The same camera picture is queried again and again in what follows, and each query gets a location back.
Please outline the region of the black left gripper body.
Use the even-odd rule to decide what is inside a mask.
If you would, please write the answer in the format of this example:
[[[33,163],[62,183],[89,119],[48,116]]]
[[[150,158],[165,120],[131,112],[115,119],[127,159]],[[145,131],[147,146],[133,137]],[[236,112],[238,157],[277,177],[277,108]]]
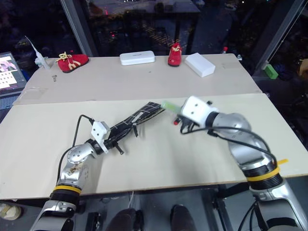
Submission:
[[[118,136],[111,136],[104,141],[104,145],[107,149],[119,148],[118,146]]]

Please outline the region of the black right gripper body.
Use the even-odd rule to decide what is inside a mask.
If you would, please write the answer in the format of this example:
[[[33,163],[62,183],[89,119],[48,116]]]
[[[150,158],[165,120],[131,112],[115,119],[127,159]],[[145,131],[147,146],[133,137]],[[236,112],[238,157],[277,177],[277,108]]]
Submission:
[[[181,122],[187,122],[188,123],[188,130],[187,131],[199,131],[200,128],[197,129],[193,129],[195,126],[198,126],[198,124],[196,124],[195,122],[193,122],[192,120],[190,120],[189,118],[184,117],[184,120]]]

